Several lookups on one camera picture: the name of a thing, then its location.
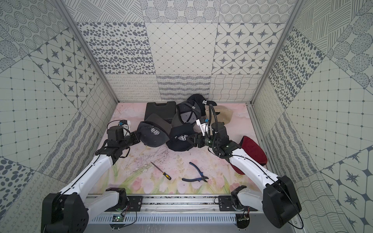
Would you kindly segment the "navy baseball cap metal buckle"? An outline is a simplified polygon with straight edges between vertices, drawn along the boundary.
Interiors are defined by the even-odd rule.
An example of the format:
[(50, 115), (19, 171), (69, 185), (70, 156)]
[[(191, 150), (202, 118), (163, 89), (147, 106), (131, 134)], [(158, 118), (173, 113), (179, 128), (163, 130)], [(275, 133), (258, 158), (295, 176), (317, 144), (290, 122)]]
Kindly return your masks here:
[(195, 134), (197, 133), (194, 131), (194, 127), (190, 123), (172, 127), (170, 132), (170, 140), (166, 143), (166, 145), (172, 151), (188, 151), (194, 147), (194, 144), (189, 142), (187, 139)]

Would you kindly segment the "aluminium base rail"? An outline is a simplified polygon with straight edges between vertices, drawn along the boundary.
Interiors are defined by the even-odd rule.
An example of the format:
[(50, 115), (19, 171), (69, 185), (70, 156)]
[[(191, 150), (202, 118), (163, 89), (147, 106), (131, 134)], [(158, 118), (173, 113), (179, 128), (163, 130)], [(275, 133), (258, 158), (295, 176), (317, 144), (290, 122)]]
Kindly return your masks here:
[(131, 195), (128, 210), (111, 208), (91, 224), (236, 224), (259, 211), (233, 206), (229, 195)]

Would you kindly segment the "black plastic tool case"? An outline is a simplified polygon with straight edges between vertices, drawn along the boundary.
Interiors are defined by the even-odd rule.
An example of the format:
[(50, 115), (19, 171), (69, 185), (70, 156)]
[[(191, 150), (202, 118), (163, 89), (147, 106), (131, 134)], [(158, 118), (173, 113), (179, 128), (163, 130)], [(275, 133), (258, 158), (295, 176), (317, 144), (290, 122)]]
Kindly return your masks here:
[(176, 102), (147, 103), (144, 119), (146, 120), (151, 114), (157, 114), (167, 123), (171, 123), (176, 114)]

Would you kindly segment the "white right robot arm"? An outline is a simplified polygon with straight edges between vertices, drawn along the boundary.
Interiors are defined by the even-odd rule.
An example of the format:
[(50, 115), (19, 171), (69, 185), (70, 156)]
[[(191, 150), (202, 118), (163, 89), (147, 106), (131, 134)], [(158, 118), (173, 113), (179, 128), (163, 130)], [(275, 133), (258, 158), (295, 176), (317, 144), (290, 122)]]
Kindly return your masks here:
[(260, 189), (260, 192), (243, 186), (235, 189), (231, 196), (236, 209), (252, 207), (261, 211), (277, 228), (300, 214), (302, 207), (289, 177), (279, 177), (252, 159), (238, 143), (229, 139), (222, 122), (215, 122), (212, 127), (203, 123), (200, 128), (200, 133), (183, 138), (194, 147), (211, 148), (215, 156), (239, 169)]

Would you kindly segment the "beige baseball cap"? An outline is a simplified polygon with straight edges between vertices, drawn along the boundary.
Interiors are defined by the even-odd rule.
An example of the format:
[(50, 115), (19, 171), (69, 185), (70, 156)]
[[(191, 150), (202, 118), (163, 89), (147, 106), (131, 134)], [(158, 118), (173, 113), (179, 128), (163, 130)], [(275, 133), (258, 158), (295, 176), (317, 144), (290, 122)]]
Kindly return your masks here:
[[(222, 105), (217, 105), (214, 106), (216, 115), (217, 115), (217, 121), (218, 122), (223, 122), (224, 124), (230, 123), (232, 116), (233, 116), (233, 111), (228, 109), (226, 106)], [(206, 112), (206, 117), (208, 119), (211, 119), (211, 123), (215, 122), (215, 118), (212, 116), (210, 117), (209, 115), (209, 106), (205, 106), (205, 112)]]

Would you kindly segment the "yellow handled screwdriver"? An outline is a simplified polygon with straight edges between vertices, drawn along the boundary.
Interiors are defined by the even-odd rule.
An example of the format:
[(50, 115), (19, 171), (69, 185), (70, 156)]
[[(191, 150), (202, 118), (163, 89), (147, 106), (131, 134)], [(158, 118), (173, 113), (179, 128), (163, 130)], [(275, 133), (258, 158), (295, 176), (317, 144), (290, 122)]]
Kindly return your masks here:
[(168, 180), (171, 180), (171, 179), (172, 179), (170, 175), (168, 175), (167, 173), (165, 173), (165, 172), (164, 172), (161, 168), (159, 168), (155, 163), (151, 162), (151, 164), (152, 164), (156, 169), (158, 169), (158, 170), (162, 173), (162, 175), (165, 176)]

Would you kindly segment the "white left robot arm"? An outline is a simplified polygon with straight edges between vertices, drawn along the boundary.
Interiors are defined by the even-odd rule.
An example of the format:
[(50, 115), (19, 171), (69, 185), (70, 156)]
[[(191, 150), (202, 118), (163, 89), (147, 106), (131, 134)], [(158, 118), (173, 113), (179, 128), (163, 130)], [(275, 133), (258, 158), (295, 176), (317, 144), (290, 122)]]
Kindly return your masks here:
[(129, 200), (124, 188), (110, 188), (93, 201), (85, 201), (96, 182), (123, 157), (122, 152), (140, 143), (140, 133), (129, 132), (123, 126), (109, 128), (107, 136), (89, 165), (71, 183), (44, 198), (42, 233), (82, 233), (89, 222), (104, 211), (110, 208), (128, 210)]

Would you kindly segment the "dark red baseball cap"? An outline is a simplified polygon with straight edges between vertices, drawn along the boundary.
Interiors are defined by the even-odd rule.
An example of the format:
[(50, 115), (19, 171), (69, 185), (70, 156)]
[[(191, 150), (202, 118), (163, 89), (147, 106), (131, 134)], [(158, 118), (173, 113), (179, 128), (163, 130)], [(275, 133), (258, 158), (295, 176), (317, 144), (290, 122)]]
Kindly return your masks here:
[(239, 145), (253, 160), (258, 162), (261, 166), (268, 163), (268, 158), (263, 149), (255, 143), (251, 138), (243, 136), (240, 143), (233, 142), (234, 145)]

